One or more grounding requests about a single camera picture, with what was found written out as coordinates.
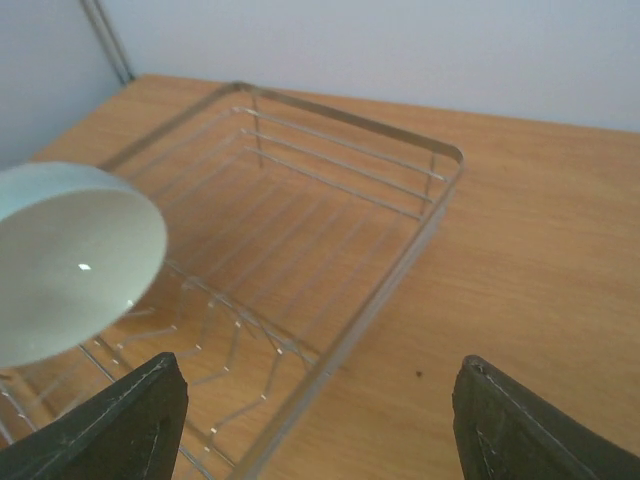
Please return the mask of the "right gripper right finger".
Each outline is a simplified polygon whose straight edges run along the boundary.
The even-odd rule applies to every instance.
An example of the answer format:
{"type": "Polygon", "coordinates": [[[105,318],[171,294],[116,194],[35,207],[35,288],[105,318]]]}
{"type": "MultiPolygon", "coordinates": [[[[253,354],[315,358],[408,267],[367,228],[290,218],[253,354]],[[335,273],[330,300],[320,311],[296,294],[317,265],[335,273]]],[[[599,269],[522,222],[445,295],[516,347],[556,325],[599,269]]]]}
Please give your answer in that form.
{"type": "Polygon", "coordinates": [[[637,479],[639,457],[469,355],[452,392],[466,479],[637,479]]]}

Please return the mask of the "white bowl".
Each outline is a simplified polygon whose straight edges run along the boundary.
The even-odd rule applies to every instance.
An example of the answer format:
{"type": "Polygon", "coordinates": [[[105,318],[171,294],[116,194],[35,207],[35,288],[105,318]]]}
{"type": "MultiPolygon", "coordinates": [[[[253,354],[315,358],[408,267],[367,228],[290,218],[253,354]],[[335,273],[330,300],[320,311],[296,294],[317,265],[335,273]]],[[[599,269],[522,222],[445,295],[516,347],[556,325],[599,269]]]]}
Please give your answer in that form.
{"type": "Polygon", "coordinates": [[[1,173],[1,365],[88,340],[133,308],[165,259],[156,205],[93,166],[29,163],[1,173]]]}

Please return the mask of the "chrome wire dish rack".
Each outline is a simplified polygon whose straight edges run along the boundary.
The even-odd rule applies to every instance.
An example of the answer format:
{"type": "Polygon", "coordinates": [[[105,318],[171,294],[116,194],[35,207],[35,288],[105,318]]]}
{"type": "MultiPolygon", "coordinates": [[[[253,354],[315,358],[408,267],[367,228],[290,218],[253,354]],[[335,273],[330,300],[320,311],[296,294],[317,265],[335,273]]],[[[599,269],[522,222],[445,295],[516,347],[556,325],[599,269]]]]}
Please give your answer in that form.
{"type": "Polygon", "coordinates": [[[233,82],[100,144],[45,153],[159,207],[165,264],[121,320],[1,373],[1,441],[175,354],[189,408],[174,475],[254,479],[436,231],[464,157],[447,142],[233,82]]]}

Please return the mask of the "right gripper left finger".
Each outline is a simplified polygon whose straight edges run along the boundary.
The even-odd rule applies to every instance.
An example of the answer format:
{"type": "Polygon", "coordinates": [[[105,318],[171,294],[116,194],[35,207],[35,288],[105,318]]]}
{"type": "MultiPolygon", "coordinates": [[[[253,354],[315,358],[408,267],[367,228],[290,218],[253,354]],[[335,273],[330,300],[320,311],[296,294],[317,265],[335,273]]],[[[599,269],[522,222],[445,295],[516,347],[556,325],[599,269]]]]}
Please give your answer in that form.
{"type": "Polygon", "coordinates": [[[163,352],[1,451],[3,479],[170,479],[187,383],[163,352]]]}

